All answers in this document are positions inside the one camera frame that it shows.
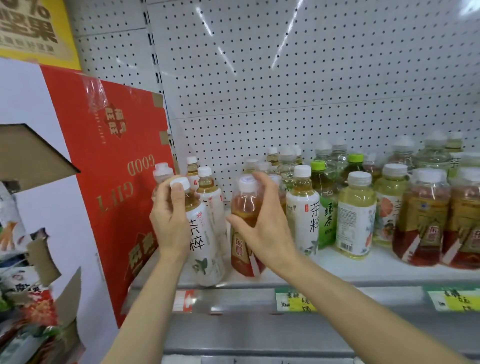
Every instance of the cardboard box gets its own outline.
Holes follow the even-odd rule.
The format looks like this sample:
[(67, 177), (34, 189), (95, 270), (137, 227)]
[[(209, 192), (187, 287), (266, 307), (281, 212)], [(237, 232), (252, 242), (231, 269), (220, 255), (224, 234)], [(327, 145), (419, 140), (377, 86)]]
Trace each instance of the cardboard box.
[[(36, 285), (15, 280), (34, 269), (58, 322), (78, 330), (81, 362), (100, 362), (157, 247), (152, 171), (173, 167), (162, 96), (7, 59), (0, 77), (0, 276), (21, 299)], [(2, 268), (12, 256), (27, 262)]]
[(0, 1), (0, 56), (81, 69), (63, 1)]

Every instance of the barcode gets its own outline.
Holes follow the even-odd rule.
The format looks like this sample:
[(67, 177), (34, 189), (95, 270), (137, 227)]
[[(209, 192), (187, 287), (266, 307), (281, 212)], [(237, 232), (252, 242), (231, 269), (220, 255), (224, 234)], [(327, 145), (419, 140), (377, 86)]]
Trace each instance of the barcode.
[(347, 245), (345, 243), (340, 243), (340, 248), (342, 248), (344, 250), (348, 250), (349, 252), (351, 252), (353, 247), (351, 245)]

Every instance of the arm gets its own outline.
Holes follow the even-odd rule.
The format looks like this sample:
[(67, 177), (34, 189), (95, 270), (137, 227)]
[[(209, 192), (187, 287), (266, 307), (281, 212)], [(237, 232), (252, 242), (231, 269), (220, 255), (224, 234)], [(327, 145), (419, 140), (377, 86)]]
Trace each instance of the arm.
[(183, 187), (172, 177), (156, 194), (150, 220), (159, 242), (160, 260), (133, 304), (102, 364), (160, 363), (183, 264), (189, 252), (190, 227), (185, 214)]
[(301, 255), (280, 206), (277, 185), (264, 173), (254, 173), (254, 176), (265, 187), (255, 228), (235, 215), (228, 216), (227, 220), (263, 263), (308, 297), (365, 363), (470, 363)]

